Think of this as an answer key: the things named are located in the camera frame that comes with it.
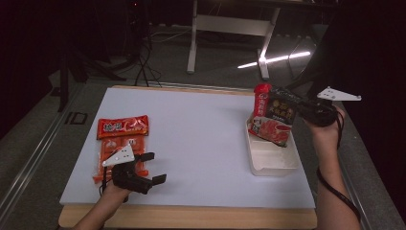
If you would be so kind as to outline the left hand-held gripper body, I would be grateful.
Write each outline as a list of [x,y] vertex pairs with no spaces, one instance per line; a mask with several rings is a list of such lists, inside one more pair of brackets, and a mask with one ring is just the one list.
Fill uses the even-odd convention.
[[111,167],[111,180],[120,188],[146,195],[153,186],[152,180],[136,173],[133,149],[130,145],[116,149],[107,159],[101,161],[103,166],[103,184],[106,184],[106,171]]

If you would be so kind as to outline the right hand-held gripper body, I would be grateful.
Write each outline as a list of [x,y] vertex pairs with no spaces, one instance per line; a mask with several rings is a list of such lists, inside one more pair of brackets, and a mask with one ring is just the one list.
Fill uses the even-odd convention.
[[316,126],[329,126],[335,122],[336,107],[333,102],[359,102],[360,95],[352,95],[328,86],[316,95],[313,100],[305,100],[307,106],[298,106],[304,109],[303,118]]

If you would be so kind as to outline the red and black food packet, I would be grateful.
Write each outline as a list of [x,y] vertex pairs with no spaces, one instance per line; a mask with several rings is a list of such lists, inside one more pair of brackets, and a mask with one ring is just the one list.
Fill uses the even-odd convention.
[[248,131],[279,147],[285,147],[297,114],[297,107],[290,103],[288,97],[295,94],[270,83],[258,84],[254,93],[254,109],[248,120]]

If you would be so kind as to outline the orange multi-pack snack packet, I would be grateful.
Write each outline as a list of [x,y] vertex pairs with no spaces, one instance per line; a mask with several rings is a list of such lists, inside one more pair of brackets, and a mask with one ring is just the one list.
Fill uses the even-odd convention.
[[149,132],[147,115],[120,119],[99,119],[97,139],[101,141],[98,170],[93,175],[95,183],[103,180],[103,165],[113,152],[125,146],[131,146],[134,154],[146,152],[145,137]]

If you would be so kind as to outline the white divided food container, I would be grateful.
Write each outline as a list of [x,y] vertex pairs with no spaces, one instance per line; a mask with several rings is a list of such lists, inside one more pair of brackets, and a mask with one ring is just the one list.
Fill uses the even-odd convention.
[[301,166],[301,159],[291,132],[285,147],[279,147],[246,131],[251,172],[255,176],[286,176]]

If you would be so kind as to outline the person's left hand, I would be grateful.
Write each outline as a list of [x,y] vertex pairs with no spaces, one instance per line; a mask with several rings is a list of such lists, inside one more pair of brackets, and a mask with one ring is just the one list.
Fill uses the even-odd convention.
[[117,187],[114,183],[109,183],[102,192],[101,197],[108,201],[124,202],[129,194],[129,190]]

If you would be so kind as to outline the person's right hand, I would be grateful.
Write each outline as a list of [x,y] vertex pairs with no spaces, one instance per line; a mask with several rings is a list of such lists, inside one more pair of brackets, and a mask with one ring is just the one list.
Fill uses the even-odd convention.
[[329,126],[316,126],[307,120],[304,123],[310,129],[313,136],[313,144],[316,150],[338,150],[342,139],[342,131],[345,123],[345,112],[336,106],[335,122]]

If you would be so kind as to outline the black floor stand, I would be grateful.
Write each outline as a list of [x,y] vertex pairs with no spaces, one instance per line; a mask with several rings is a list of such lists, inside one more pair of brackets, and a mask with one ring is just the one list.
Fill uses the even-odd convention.
[[287,46],[288,59],[277,65],[268,82],[302,98],[315,98],[332,84],[328,24],[306,22]]

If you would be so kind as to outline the wooden table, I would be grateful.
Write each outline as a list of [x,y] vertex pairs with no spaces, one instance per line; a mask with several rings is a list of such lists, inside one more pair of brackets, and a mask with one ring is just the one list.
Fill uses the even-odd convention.
[[[147,89],[113,86],[111,88]],[[174,89],[166,91],[254,95],[251,92]],[[134,229],[312,229],[317,218],[312,208],[216,207],[182,205],[133,205],[129,201],[106,222],[108,227]]]

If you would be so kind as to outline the white table sheet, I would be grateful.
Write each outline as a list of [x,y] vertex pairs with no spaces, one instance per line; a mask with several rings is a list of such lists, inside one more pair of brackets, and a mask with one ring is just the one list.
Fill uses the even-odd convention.
[[312,208],[302,168],[286,176],[255,176],[250,170],[245,122],[254,99],[245,95],[192,93],[164,89],[109,88],[98,119],[146,115],[146,163],[150,175],[167,180],[133,205]]

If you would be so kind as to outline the black equipment rack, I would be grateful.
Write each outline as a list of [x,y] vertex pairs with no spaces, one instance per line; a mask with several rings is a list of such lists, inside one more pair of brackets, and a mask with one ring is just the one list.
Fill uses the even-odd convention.
[[136,62],[139,59],[144,39],[147,40],[147,45],[151,46],[148,1],[124,0],[124,3],[128,59]]

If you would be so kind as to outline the metal floor rail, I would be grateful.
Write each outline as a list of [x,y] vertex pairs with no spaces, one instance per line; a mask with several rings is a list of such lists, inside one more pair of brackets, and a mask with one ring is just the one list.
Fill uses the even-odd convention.
[[61,111],[59,97],[46,96],[0,140],[0,228],[8,221],[83,87],[83,83],[72,86]]

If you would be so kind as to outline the white desk frame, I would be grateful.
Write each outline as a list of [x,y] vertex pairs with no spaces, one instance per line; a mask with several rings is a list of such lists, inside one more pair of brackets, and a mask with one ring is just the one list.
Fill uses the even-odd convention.
[[277,24],[281,11],[280,8],[274,9],[272,18],[269,21],[198,14],[197,9],[198,0],[192,0],[192,38],[187,65],[188,74],[193,74],[195,71],[197,32],[204,31],[262,36],[263,43],[262,47],[258,49],[258,60],[256,61],[256,65],[259,67],[260,75],[265,81],[270,78],[266,52]]

